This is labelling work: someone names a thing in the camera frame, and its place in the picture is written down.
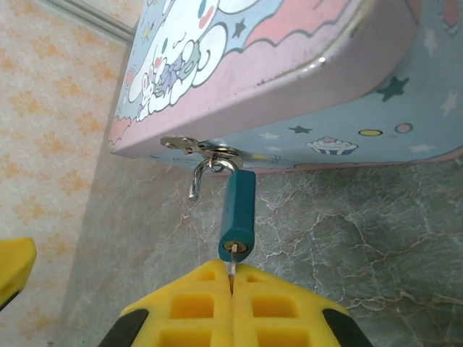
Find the cupcake illustration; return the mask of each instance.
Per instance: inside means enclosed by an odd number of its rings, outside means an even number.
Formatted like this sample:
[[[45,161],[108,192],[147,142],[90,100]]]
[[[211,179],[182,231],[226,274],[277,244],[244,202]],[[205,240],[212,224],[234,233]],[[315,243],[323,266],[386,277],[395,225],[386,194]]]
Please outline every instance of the cupcake illustration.
[[[328,155],[349,155],[359,146],[335,139],[333,137],[324,137],[322,139],[308,142],[306,146],[312,148],[315,152]]]

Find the padlock shackle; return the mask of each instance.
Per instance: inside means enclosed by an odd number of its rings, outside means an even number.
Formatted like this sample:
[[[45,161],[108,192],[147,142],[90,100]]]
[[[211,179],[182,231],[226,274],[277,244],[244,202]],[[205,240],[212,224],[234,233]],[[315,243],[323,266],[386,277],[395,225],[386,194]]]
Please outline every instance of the padlock shackle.
[[[214,166],[220,166],[221,168],[216,170]],[[214,173],[222,172],[224,168],[229,169],[232,173],[239,170],[237,164],[225,158],[212,157],[203,160],[193,171],[193,180],[190,186],[190,192],[188,193],[188,199],[190,201],[196,201],[200,197],[201,179],[207,167]]]
[[[190,186],[190,192],[188,193],[188,199],[190,201],[196,201],[200,197],[201,179],[204,174],[204,170],[209,167],[209,159],[204,160],[193,171],[193,180]]]

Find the metal latch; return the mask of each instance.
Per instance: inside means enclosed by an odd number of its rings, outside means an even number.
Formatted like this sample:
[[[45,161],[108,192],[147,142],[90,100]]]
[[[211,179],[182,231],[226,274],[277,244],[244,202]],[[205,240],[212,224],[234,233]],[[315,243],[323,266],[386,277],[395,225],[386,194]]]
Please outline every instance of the metal latch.
[[[165,136],[161,139],[161,144],[171,150],[181,150],[185,155],[199,153],[204,158],[204,161],[193,171],[190,193],[188,194],[188,198],[192,201],[197,200],[199,197],[201,178],[206,168],[209,168],[214,173],[219,173],[225,168],[234,171],[243,167],[242,154],[236,148],[199,142],[186,136]]]

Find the star print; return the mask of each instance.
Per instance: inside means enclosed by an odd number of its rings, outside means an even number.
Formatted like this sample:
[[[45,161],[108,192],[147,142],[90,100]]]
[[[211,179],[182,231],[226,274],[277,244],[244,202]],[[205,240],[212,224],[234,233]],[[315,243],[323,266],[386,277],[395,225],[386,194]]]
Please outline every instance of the star print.
[[[424,143],[418,146],[410,146],[409,149],[412,151],[412,153],[421,153],[421,152],[429,152],[432,150],[435,146],[428,146]]]
[[[437,48],[436,32],[432,29],[425,29],[426,38],[423,44],[428,49],[429,56],[432,58],[434,50]]]
[[[234,34],[231,38],[239,38],[244,29],[246,29],[246,25],[245,19],[243,18],[241,22],[234,25]]]
[[[447,117],[451,111],[456,108],[458,103],[458,93],[449,92],[447,100],[441,105],[441,110],[443,110],[443,116]]]
[[[269,132],[266,132],[265,134],[259,134],[259,136],[263,137],[266,140],[277,140],[280,137],[280,135],[273,135]]]
[[[376,90],[378,94],[383,94],[383,101],[387,101],[395,95],[404,94],[404,86],[408,82],[408,78],[405,80],[398,80],[397,77],[392,77],[387,87]]]
[[[295,128],[288,128],[289,130],[293,130],[295,134],[310,134],[310,132],[313,130],[313,129],[307,129],[307,128],[304,128],[304,127],[301,127],[300,125],[298,125],[297,127]]]
[[[281,152],[283,150],[283,148],[270,146],[270,147],[266,147],[266,150],[270,150],[271,152]]]

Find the yellow clamp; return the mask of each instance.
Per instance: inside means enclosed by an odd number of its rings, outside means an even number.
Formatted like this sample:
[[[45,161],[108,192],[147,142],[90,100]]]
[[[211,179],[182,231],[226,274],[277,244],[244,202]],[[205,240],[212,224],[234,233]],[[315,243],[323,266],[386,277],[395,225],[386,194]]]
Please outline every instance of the yellow clamp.
[[[0,240],[0,311],[25,287],[36,255],[30,237]]]
[[[371,347],[346,309],[255,267],[211,260],[128,306],[99,347]]]

